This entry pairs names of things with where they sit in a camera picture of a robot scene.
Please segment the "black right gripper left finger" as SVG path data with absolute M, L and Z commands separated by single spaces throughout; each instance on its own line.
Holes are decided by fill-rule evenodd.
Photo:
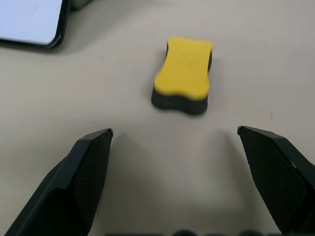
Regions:
M 7 236 L 86 236 L 103 192 L 113 130 L 76 141 L 42 180 Z

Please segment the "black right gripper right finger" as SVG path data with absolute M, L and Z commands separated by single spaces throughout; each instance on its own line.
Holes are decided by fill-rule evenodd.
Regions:
M 239 126 L 251 175 L 283 234 L 315 233 L 315 166 L 285 137 Z

